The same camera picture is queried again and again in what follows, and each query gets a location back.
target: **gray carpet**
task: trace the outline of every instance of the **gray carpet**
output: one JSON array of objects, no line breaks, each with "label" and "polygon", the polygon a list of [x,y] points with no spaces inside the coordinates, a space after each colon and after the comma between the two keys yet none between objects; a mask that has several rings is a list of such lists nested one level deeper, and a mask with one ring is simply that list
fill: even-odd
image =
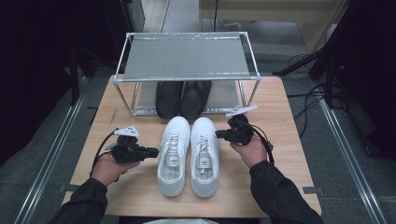
[{"label": "gray carpet", "polygon": [[[197,1],[172,1],[169,17],[165,24],[165,32],[192,32],[198,29],[198,23],[191,14],[195,13]],[[279,51],[285,52],[291,46],[298,46],[299,41],[294,36],[291,41],[282,43]],[[259,70],[264,76],[285,68],[290,64],[294,51],[289,53],[259,52],[255,55]],[[97,64],[98,73],[90,80],[82,106],[68,135],[62,153],[56,162],[49,182],[44,189],[30,223],[46,223],[61,206],[64,193],[59,191],[61,185],[68,184],[87,134],[91,128],[90,122],[94,109],[100,104],[108,78],[112,72]],[[306,74],[307,68],[299,69],[299,73],[282,77],[287,94],[308,93],[314,84]],[[304,97],[289,98],[293,115],[304,109]],[[22,204],[33,184],[38,171],[49,152],[56,133],[69,109],[70,92],[56,105],[52,113],[41,125],[31,143],[18,154],[9,159],[0,169],[0,223],[13,223],[20,212]],[[376,197],[379,199],[385,217],[389,223],[396,223],[396,162],[375,160],[367,156],[365,145],[359,136],[350,117],[344,110],[336,110],[335,114],[352,145],[361,169],[365,173]],[[296,120],[299,132],[304,127],[304,117]],[[338,223],[372,223],[362,202],[356,185],[347,169],[346,162],[340,152],[329,123],[319,105],[308,111],[307,128],[302,137],[302,144],[307,163],[317,188],[323,189],[319,202],[322,208],[322,218],[327,224]],[[102,223],[117,223],[116,217],[106,217]]]}]

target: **white sneaker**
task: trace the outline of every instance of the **white sneaker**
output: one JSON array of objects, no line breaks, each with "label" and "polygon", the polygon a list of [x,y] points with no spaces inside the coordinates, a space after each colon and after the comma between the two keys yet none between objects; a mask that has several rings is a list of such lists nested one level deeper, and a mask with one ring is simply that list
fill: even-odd
[{"label": "white sneaker", "polygon": [[161,192],[176,196],[184,189],[186,154],[190,142],[190,124],[182,117],[169,120],[163,131],[157,179]]},{"label": "white sneaker", "polygon": [[210,119],[200,118],[191,130],[191,183],[194,193],[210,197],[218,188],[219,139]]}]

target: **black jacket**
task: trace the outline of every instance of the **black jacket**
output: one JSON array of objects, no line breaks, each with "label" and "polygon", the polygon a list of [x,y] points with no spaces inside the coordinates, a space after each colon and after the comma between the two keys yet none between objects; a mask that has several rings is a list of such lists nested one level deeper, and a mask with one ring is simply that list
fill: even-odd
[{"label": "black jacket", "polygon": [[[293,182],[268,161],[259,162],[249,172],[251,193],[273,224],[323,223]],[[107,207],[106,192],[101,182],[88,179],[49,223],[100,223]]]}]

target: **human hand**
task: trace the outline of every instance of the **human hand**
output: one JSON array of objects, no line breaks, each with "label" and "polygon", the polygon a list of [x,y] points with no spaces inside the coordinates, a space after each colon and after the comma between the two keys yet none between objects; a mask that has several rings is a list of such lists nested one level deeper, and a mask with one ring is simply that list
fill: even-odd
[{"label": "human hand", "polygon": [[111,153],[103,154],[93,167],[91,178],[97,179],[106,187],[116,181],[120,175],[138,166],[140,162],[117,163]]},{"label": "human hand", "polygon": [[257,134],[253,134],[251,141],[246,146],[231,143],[230,146],[241,155],[242,161],[248,168],[267,160],[267,150]]}]

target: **wooden table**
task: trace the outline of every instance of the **wooden table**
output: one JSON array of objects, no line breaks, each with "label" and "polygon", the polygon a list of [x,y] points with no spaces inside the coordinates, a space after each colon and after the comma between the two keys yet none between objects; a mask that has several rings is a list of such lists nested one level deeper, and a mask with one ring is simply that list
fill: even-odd
[{"label": "wooden table", "polygon": [[[244,81],[249,91],[254,82]],[[132,96],[133,83],[125,83],[125,95]],[[247,113],[251,124],[261,127],[275,146],[276,167],[298,187],[308,204],[321,214],[316,194],[304,194],[303,187],[313,187],[311,174],[306,164],[302,145],[292,118],[290,106],[278,77],[263,77],[257,89],[253,104],[258,108]],[[203,116],[211,118],[218,129],[228,129],[225,115]],[[163,130],[168,120],[157,116],[130,117],[111,83],[107,84],[105,94],[97,111],[91,131],[71,180],[72,185],[81,185],[92,167],[93,157],[105,137],[116,128],[134,125],[140,132],[138,144],[144,147],[160,148]],[[116,141],[110,138],[107,145]],[[161,194],[157,182],[157,159],[146,159],[140,166],[122,175],[120,180],[108,188],[108,207],[106,213],[113,216],[148,217],[267,217],[250,194],[248,168],[239,155],[220,139],[219,187],[210,198],[200,198],[191,189],[189,150],[186,162],[186,185],[176,197]],[[67,192],[67,202],[71,192]]]},{"label": "wooden table", "polygon": [[[346,0],[219,0],[217,19],[283,21],[297,24],[309,53],[345,10]],[[200,0],[199,22],[215,18],[215,0]]]}]

